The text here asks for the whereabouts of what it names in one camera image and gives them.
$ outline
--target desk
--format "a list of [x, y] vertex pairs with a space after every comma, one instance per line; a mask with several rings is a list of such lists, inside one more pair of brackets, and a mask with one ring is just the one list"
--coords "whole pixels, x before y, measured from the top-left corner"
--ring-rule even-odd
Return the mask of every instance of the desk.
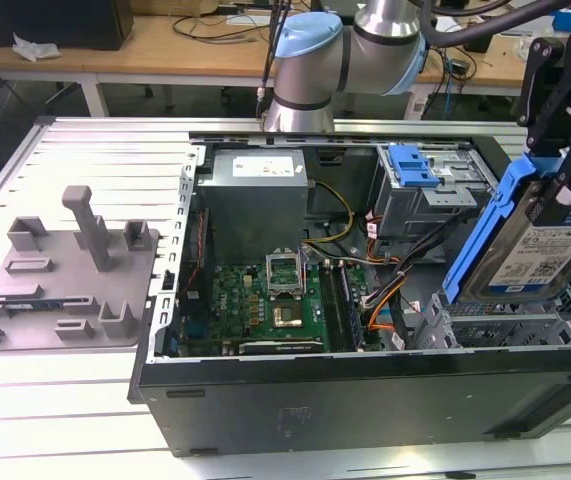
[[[443, 128], [461, 136], [493, 135], [511, 157], [520, 154], [526, 135], [506, 123], [336, 122], [344, 133], [429, 135]], [[92, 205], [108, 228], [122, 226], [124, 218], [147, 218], [170, 238], [180, 175], [171, 173], [180, 162], [172, 155], [185, 147], [189, 130], [259, 131], [260, 125], [234, 119], [64, 118], [35, 126], [0, 173], [0, 262], [15, 215], [40, 215], [47, 228], [75, 228], [60, 205], [70, 183], [102, 191], [103, 200], [96, 196]], [[150, 293], [160, 288], [153, 283]], [[131, 348], [1, 355], [0, 478], [338, 480], [444, 478], [443, 472], [461, 470], [479, 478], [571, 478], [571, 420], [540, 440], [178, 460], [147, 407], [126, 400], [133, 362]]]
[[[199, 28], [201, 34], [215, 35], [247, 27], [221, 24]], [[59, 58], [31, 63], [11, 48], [0, 48], [0, 75], [7, 80], [79, 83], [90, 114], [104, 117], [109, 113], [100, 88], [102, 83], [258, 87], [267, 44], [257, 33], [251, 35], [257, 38], [256, 42], [211, 45], [177, 35], [168, 17], [137, 16], [132, 35], [117, 52], [64, 48]], [[482, 55], [476, 56], [479, 71], [463, 93], [518, 95], [525, 64], [513, 54], [514, 42], [494, 39], [485, 55], [491, 67], [480, 61]], [[450, 53], [453, 57], [460, 55], [453, 49]], [[406, 118], [420, 118], [427, 97], [440, 79], [440, 59], [432, 53], [425, 72], [412, 89]]]
[[[470, 53], [476, 60], [478, 70], [462, 91], [463, 95], [495, 95], [516, 97], [521, 93], [525, 62], [514, 49], [518, 39], [495, 36], [487, 53]], [[465, 54], [453, 48], [447, 49], [450, 58], [465, 60], [470, 63]], [[436, 52], [430, 52], [425, 63], [425, 69], [417, 83], [411, 89], [411, 97], [405, 113], [406, 120], [420, 120], [425, 110], [428, 97], [435, 91], [441, 81], [443, 63]]]

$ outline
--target blue drive bay latch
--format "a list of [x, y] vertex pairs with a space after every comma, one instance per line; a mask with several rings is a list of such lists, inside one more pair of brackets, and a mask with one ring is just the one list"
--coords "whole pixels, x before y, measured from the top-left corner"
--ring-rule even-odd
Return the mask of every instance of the blue drive bay latch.
[[416, 145], [390, 145], [389, 162], [402, 187], [437, 187], [440, 181]]

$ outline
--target slotted metal table surface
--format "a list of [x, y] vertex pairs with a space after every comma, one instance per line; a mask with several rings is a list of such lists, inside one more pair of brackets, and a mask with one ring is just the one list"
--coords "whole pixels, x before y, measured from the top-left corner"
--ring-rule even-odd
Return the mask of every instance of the slotted metal table surface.
[[[38, 215], [48, 229], [75, 228], [60, 204], [69, 184], [90, 185], [92, 207], [108, 228], [145, 218], [169, 235], [190, 130], [259, 128], [227, 119], [58, 119], [35, 126], [0, 174], [0, 262], [18, 215]], [[525, 137], [504, 123], [339, 121], [337, 130], [493, 135], [511, 157]], [[158, 288], [152, 281], [150, 292]], [[0, 478], [442, 479], [453, 471], [571, 478], [571, 420], [534, 441], [178, 460], [147, 407], [126, 400], [133, 361], [133, 348], [0, 355]], [[390, 408], [407, 407], [390, 399]]]

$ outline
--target yellow wire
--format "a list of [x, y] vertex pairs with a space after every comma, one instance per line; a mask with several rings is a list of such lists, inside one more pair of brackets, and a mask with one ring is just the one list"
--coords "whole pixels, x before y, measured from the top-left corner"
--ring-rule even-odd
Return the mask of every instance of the yellow wire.
[[324, 182], [319, 182], [318, 180], [315, 180], [315, 182], [318, 183], [319, 185], [324, 186], [327, 190], [332, 192], [332, 194], [336, 198], [340, 200], [340, 202], [345, 206], [347, 213], [349, 214], [349, 222], [347, 223], [345, 230], [343, 230], [340, 233], [337, 233], [336, 235], [332, 235], [331, 237], [322, 237], [322, 238], [308, 238], [306, 240], [303, 240], [303, 243], [308, 243], [308, 242], [328, 243], [328, 242], [333, 242], [335, 240], [340, 240], [341, 238], [347, 236], [347, 234], [352, 230], [352, 227], [354, 226], [354, 212], [352, 212], [352, 209], [348, 205], [347, 201], [343, 198], [343, 196], [340, 193], [338, 193], [336, 190], [334, 190], [332, 187], [330, 187], [328, 184]]
[[390, 298], [392, 298], [392, 296], [398, 292], [400, 290], [400, 288], [405, 285], [405, 280], [403, 280], [401, 283], [399, 283], [398, 285], [396, 285], [391, 292], [389, 292], [385, 298], [381, 301], [381, 303], [378, 304], [378, 307], [376, 307], [376, 310], [374, 310], [374, 313], [372, 313], [372, 317], [369, 321], [369, 325], [367, 326], [368, 329], [370, 330], [374, 330], [374, 327], [378, 327], [378, 328], [386, 328], [385, 324], [383, 325], [378, 325], [376, 324], [376, 318], [378, 317], [378, 314], [380, 313], [380, 311], [383, 309], [383, 305], [385, 305]]

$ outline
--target green circuit board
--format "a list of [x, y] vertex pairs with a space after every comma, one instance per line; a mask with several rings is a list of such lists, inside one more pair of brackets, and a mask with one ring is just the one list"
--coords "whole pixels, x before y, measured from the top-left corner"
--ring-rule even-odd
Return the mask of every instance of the green circuit board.
[[[265, 264], [217, 267], [212, 292], [213, 319], [208, 329], [208, 340], [230, 343], [251, 340], [313, 341], [322, 343], [324, 351], [330, 351], [319, 266], [308, 264], [304, 272], [305, 293], [300, 299], [286, 296], [283, 300], [281, 296], [275, 298], [268, 292]], [[360, 267], [349, 268], [348, 278], [355, 299], [366, 293], [365, 276]], [[293, 264], [282, 265], [273, 271], [272, 283], [291, 284], [296, 280]], [[277, 313], [275, 309], [280, 307], [281, 312]], [[301, 317], [301, 325], [278, 325], [278, 319], [287, 323], [298, 316]]]
[[[300, 300], [288, 300], [290, 303], [299, 302], [302, 313], [302, 324], [291, 327], [274, 325], [274, 307], [278, 305], [278, 300], [270, 299], [267, 291], [265, 265], [217, 268], [212, 295], [215, 317], [210, 324], [209, 338], [275, 341], [295, 339], [321, 342], [326, 346], [327, 332], [321, 305], [318, 267], [311, 267], [306, 269], [307, 293]], [[247, 285], [244, 277], [251, 276], [252, 269], [254, 276], [251, 285]], [[296, 279], [295, 273], [292, 276], [290, 272], [282, 270], [284, 268], [275, 271], [276, 283], [286, 284]]]

